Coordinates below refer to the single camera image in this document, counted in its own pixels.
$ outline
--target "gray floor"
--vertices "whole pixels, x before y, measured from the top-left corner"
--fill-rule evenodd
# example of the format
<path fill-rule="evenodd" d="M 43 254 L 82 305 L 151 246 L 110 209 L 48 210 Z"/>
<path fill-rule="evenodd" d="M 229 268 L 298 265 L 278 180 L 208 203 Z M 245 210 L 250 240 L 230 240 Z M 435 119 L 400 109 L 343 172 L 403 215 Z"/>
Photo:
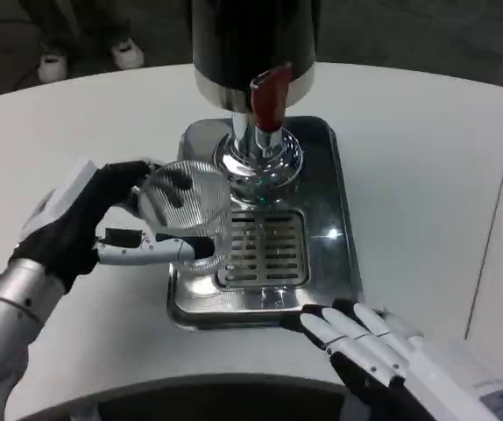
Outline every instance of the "gray floor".
<path fill-rule="evenodd" d="M 117 1 L 149 66 L 190 62 L 182 1 Z M 3 18 L 25 18 L 17 0 L 0 0 Z M 34 26 L 0 25 L 0 94 L 37 84 L 37 38 Z M 318 59 L 503 86 L 503 0 L 322 0 Z M 113 70 L 108 57 L 87 54 L 71 76 Z"/>

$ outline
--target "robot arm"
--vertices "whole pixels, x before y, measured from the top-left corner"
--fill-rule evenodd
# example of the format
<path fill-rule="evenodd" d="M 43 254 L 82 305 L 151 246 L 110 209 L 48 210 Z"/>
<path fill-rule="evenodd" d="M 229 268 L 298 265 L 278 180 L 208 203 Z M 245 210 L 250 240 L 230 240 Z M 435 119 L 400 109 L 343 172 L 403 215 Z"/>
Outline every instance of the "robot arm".
<path fill-rule="evenodd" d="M 27 347 L 78 275 L 90 273 L 98 262 L 189 261 L 215 252 L 209 238 L 117 229 L 107 230 L 102 239 L 96 237 L 96 227 L 111 206 L 123 205 L 137 213 L 132 189 L 155 165 L 135 161 L 98 169 L 91 161 L 81 162 L 26 222 L 8 267 L 0 274 L 0 419 L 8 395 L 27 367 Z M 180 207 L 176 189 L 190 189 L 192 181 L 184 174 L 168 176 L 176 187 L 163 188 L 171 190 L 166 195 Z"/>
<path fill-rule="evenodd" d="M 325 351 L 378 419 L 503 421 L 503 375 L 466 344 L 436 345 L 394 314 L 346 300 L 307 305 L 283 327 Z"/>

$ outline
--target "stainless steel base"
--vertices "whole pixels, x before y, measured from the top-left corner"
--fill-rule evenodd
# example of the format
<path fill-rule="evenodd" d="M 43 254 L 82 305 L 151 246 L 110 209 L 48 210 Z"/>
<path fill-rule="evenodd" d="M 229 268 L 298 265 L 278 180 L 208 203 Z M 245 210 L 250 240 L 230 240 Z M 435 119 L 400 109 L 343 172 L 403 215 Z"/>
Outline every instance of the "stainless steel base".
<path fill-rule="evenodd" d="M 168 310 L 180 325 L 269 325 L 304 304 L 360 298 L 335 133 L 314 117 L 287 118 L 285 127 L 304 152 L 295 190 L 277 203 L 233 203 L 233 226 L 241 232 L 233 233 L 232 255 L 218 274 L 170 270 Z M 230 130 L 229 120 L 193 123 L 181 139 L 179 158 L 212 162 Z"/>

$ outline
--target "shoe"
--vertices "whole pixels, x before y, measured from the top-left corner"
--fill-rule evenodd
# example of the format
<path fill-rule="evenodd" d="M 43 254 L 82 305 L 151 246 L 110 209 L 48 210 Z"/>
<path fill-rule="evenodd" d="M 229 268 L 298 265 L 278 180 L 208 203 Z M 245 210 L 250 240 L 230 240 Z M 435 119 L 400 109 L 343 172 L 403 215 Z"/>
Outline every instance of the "shoe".
<path fill-rule="evenodd" d="M 68 76 L 68 60 L 60 53 L 45 53 L 39 60 L 38 78 L 41 83 L 64 81 Z"/>
<path fill-rule="evenodd" d="M 145 55 L 130 38 L 118 42 L 111 48 L 115 65 L 121 70 L 142 68 L 145 65 Z"/>

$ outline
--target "clear glass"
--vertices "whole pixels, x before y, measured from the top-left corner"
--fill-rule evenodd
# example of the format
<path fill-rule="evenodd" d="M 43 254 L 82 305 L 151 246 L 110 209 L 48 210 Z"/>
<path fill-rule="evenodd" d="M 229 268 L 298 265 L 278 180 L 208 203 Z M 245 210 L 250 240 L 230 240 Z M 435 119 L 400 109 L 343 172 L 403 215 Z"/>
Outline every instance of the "clear glass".
<path fill-rule="evenodd" d="M 190 177 L 191 187 L 180 189 L 172 173 Z M 138 208 L 155 233 L 203 236 L 215 241 L 214 256 L 175 263 L 176 269 L 208 275 L 228 257 L 232 241 L 230 185 L 216 167 L 200 161 L 176 161 L 157 169 L 140 188 Z"/>

